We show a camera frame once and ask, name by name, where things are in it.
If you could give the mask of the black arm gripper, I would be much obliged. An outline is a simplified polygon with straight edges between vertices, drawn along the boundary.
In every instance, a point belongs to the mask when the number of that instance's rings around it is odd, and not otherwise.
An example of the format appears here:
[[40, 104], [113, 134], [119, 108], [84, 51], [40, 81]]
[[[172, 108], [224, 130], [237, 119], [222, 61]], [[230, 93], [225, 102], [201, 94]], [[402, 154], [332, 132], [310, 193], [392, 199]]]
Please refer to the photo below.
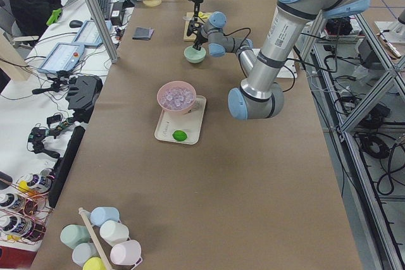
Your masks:
[[198, 14], [200, 12], [200, 5], [203, 3], [204, 0], [192, 0], [194, 3], [194, 14]]

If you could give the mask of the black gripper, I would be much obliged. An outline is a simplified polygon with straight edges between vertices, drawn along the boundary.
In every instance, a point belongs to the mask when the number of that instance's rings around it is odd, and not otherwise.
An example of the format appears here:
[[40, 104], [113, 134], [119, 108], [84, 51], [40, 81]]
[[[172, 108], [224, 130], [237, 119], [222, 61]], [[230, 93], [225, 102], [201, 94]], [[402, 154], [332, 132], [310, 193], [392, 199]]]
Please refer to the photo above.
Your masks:
[[206, 32], [204, 31], [203, 28], [200, 28], [196, 32], [195, 44], [192, 47], [197, 51], [201, 51], [203, 48], [202, 45], [206, 42], [207, 42]]

